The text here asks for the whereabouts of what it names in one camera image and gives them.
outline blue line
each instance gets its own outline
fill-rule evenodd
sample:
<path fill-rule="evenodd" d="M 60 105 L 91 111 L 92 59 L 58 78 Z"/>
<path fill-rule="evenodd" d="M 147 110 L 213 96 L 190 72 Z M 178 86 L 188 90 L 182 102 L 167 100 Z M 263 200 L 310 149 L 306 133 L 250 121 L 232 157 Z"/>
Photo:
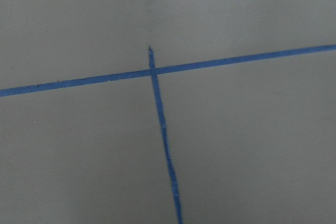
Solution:
<path fill-rule="evenodd" d="M 108 74 L 106 76 L 95 76 L 95 77 L 88 77 L 88 78 L 83 78 L 83 79 L 43 83 L 43 84 L 38 84 L 38 85 L 30 85 L 30 86 L 24 86 L 24 87 L 18 87 L 18 88 L 3 89 L 3 90 L 0 90 L 0 97 L 5 97 L 8 95 L 45 91 L 45 90 L 51 90 L 51 89 L 76 87 L 76 86 L 81 86 L 81 85 L 88 85 L 88 84 L 101 83 L 101 82 L 107 82 L 107 81 L 117 81 L 117 80 L 122 80 L 122 79 L 138 78 L 138 77 L 144 77 L 144 76 L 150 76 L 150 75 L 151 73 L 150 73 L 150 70 L 148 69 L 148 70 L 141 70 L 141 71 L 134 71 L 134 72 Z"/>
<path fill-rule="evenodd" d="M 173 197 L 174 197 L 174 202 L 175 202 L 176 215 L 177 215 L 177 219 L 179 222 L 178 224 L 183 224 L 182 208 L 181 208 L 181 202 L 180 202 L 180 195 L 178 191 L 179 187 L 177 184 L 177 178 L 176 178 L 174 166 L 172 163 L 172 158 L 171 158 L 170 151 L 169 151 L 166 120 L 164 118 L 164 113 L 163 113 L 163 104 L 162 104 L 161 95 L 160 95 L 159 80 L 156 75 L 156 69 L 155 69 L 155 63 L 154 63 L 154 52 L 151 48 L 149 48 L 149 66 L 150 66 L 151 76 L 152 76 L 155 103 L 156 103 L 156 108 L 158 110 L 158 116 L 159 116 L 159 121 L 160 121 L 164 152 L 165 152 L 169 176 L 170 176 L 170 180 L 172 184 L 172 192 L 173 192 Z"/>
<path fill-rule="evenodd" d="M 292 50 L 285 50 L 285 51 L 266 52 L 263 54 L 238 56 L 238 57 L 225 58 L 225 59 L 219 59 L 219 60 L 208 60 L 208 61 L 201 61 L 201 62 L 195 62 L 195 63 L 187 63 L 187 64 L 182 64 L 182 65 L 156 68 L 155 72 L 156 74 L 165 74 L 165 73 L 173 73 L 173 72 L 186 71 L 186 70 L 192 70 L 192 69 L 198 69 L 198 68 L 208 68 L 208 67 L 222 66 L 222 65 L 248 62 L 248 61 L 254 61 L 254 60 L 264 60 L 264 59 L 271 59 L 271 58 L 278 58 L 278 57 L 285 57 L 285 56 L 311 54 L 313 52 L 323 52 L 323 51 L 331 51 L 331 50 L 336 50 L 336 45 L 307 47 L 307 48 L 299 48 L 299 49 L 292 49 Z M 46 91 L 46 90 L 52 90 L 52 89 L 76 87 L 76 86 L 101 83 L 101 82 L 106 82 L 106 81 L 117 81 L 117 80 L 122 80 L 122 79 L 145 77 L 145 76 L 150 76 L 150 75 L 151 75 L 151 70 L 145 69 L 145 70 L 134 71 L 134 72 L 108 74 L 105 76 L 95 76 L 95 77 L 88 77 L 88 78 L 83 78 L 83 79 L 43 83 L 43 84 L 38 84 L 38 85 L 30 85 L 30 86 L 24 86 L 24 87 L 3 89 L 3 90 L 0 90 L 0 97 L 5 97 L 8 95 L 32 93 L 32 92 L 38 92 L 38 91 Z"/>
<path fill-rule="evenodd" d="M 307 47 L 307 48 L 291 49 L 291 50 L 276 51 L 276 52 L 265 52 L 263 54 L 246 55 L 246 56 L 232 57 L 232 58 L 226 58 L 226 59 L 220 59 L 220 60 L 208 60 L 208 61 L 188 63 L 188 64 L 182 64 L 182 65 L 176 65 L 176 66 L 162 67 L 162 68 L 156 69 L 156 74 L 172 73 L 172 72 L 186 71 L 186 70 L 192 70 L 192 69 L 198 69 L 198 68 L 208 68 L 208 67 L 222 66 L 222 65 L 235 64 L 235 63 L 254 61 L 254 60 L 264 60 L 264 59 L 279 58 L 279 57 L 285 57 L 285 56 L 311 54 L 313 52 L 322 52 L 322 51 L 330 51 L 330 50 L 336 50 L 336 45 Z"/>

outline blue tape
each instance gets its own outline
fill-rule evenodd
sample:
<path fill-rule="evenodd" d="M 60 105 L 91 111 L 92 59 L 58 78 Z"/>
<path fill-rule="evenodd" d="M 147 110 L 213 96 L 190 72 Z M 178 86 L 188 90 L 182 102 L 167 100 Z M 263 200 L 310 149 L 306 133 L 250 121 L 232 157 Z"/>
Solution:
<path fill-rule="evenodd" d="M 174 166 L 172 163 L 172 158 L 169 151 L 169 145 L 168 145 L 168 138 L 167 138 L 167 129 L 166 129 L 166 120 L 164 118 L 163 113 L 163 104 L 161 100 L 160 95 L 160 86 L 159 86 L 159 80 L 156 75 L 156 69 L 155 69 L 155 62 L 154 62 L 154 52 L 151 48 L 149 48 L 149 66 L 151 70 L 151 77 L 152 77 L 152 83 L 153 83 L 153 90 L 154 90 L 154 96 L 155 96 L 155 103 L 156 108 L 158 110 L 158 116 L 160 121 L 160 127 L 161 127 L 161 135 L 163 139 L 163 145 L 164 145 L 164 152 L 167 160 L 167 166 L 169 171 L 169 176 L 172 184 L 172 192 L 175 202 L 175 209 L 176 209 L 176 215 L 179 224 L 183 223 L 182 219 L 182 208 L 181 208 L 181 202 L 180 202 L 180 195 L 179 195 L 179 187 L 177 183 L 177 178 L 174 170 Z"/>
<path fill-rule="evenodd" d="M 176 65 L 176 66 L 156 68 L 155 72 L 156 74 L 165 74 L 165 73 L 186 71 L 186 70 L 192 70 L 192 69 L 198 69 L 198 68 L 208 68 L 208 67 L 222 66 L 222 65 L 228 65 L 228 64 L 235 64 L 235 63 L 254 61 L 254 60 L 264 60 L 264 59 L 271 59 L 271 58 L 278 58 L 278 57 L 285 57 L 285 56 L 311 54 L 313 52 L 322 52 L 322 51 L 330 51 L 330 50 L 336 50 L 336 45 L 307 47 L 307 48 L 299 48 L 299 49 L 292 49 L 292 50 L 285 50 L 285 51 L 266 52 L 263 54 L 232 57 L 232 58 L 219 59 L 219 60 L 208 60 L 208 61 L 202 61 L 202 62 L 187 63 L 187 64 Z M 145 77 L 145 76 L 150 76 L 150 75 L 151 75 L 150 69 L 146 69 L 146 70 L 140 70 L 140 71 L 134 71 L 134 72 L 108 74 L 106 76 L 95 76 L 95 77 L 67 80 L 67 81 L 61 81 L 61 82 L 43 83 L 43 84 L 38 84 L 38 85 L 3 89 L 3 90 L 0 90 L 0 97 L 5 97 L 8 95 L 32 93 L 32 92 L 38 92 L 38 91 L 46 91 L 46 90 L 51 90 L 51 89 L 75 87 L 75 86 L 88 85 L 88 84 L 94 84 L 94 83 L 100 83 L 100 82 L 106 82 L 106 81 L 117 81 L 117 80 L 122 80 L 122 79 Z"/>
<path fill-rule="evenodd" d="M 172 73 L 172 72 L 186 71 L 186 70 L 192 70 L 192 69 L 198 69 L 198 68 L 208 68 L 208 67 L 222 66 L 222 65 L 235 64 L 235 63 L 254 61 L 254 60 L 265 60 L 265 59 L 279 58 L 279 57 L 285 57 L 285 56 L 311 54 L 313 52 L 322 52 L 322 51 L 331 51 L 331 50 L 336 50 L 336 45 L 307 47 L 307 48 L 291 49 L 291 50 L 276 51 L 276 52 L 265 52 L 263 54 L 246 55 L 246 56 L 232 57 L 232 58 L 226 58 L 226 59 L 208 60 L 208 61 L 188 63 L 188 64 L 182 64 L 182 65 L 176 65 L 176 66 L 162 67 L 162 68 L 156 69 L 156 74 Z"/>
<path fill-rule="evenodd" d="M 88 78 L 83 78 L 83 79 L 43 83 L 43 84 L 38 84 L 38 85 L 30 85 L 30 86 L 24 86 L 24 87 L 18 87 L 18 88 L 3 89 L 3 90 L 0 90 L 0 97 L 5 97 L 8 95 L 45 91 L 45 90 L 51 90 L 51 89 L 76 87 L 76 86 L 81 86 L 81 85 L 88 85 L 88 84 L 101 83 L 101 82 L 107 82 L 107 81 L 117 81 L 117 80 L 122 80 L 122 79 L 138 78 L 138 77 L 144 77 L 144 76 L 150 76 L 150 75 L 151 73 L 150 73 L 150 70 L 148 69 L 148 70 L 141 70 L 141 71 L 135 71 L 135 72 L 108 74 L 106 76 L 95 76 L 95 77 L 88 77 Z"/>

